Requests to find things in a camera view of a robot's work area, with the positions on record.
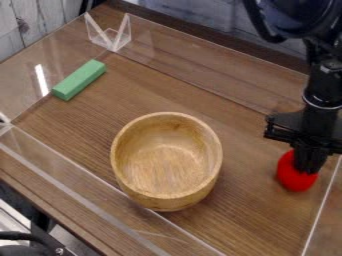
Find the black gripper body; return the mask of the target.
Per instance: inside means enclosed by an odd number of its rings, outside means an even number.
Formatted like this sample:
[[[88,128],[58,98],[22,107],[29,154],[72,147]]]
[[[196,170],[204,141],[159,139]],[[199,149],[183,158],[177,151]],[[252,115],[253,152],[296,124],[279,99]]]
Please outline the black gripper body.
[[[296,112],[266,116],[264,137],[342,154],[342,62],[320,61],[311,65],[302,93],[304,107]]]

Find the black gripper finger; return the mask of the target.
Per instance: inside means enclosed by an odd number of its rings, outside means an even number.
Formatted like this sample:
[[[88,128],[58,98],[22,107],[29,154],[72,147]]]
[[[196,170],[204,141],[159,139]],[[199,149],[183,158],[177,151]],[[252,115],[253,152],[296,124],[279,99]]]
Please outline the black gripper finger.
[[[298,140],[292,148],[295,169],[308,175],[316,174],[327,161],[328,147],[324,144]]]

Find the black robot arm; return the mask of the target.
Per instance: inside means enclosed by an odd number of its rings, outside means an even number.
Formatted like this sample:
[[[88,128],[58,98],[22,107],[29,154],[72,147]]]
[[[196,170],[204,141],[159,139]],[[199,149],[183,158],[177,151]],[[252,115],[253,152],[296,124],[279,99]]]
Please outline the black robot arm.
[[[263,40],[299,39],[310,67],[304,107],[266,116],[264,137],[290,144],[294,168],[319,172],[342,154],[342,0],[241,0]]]

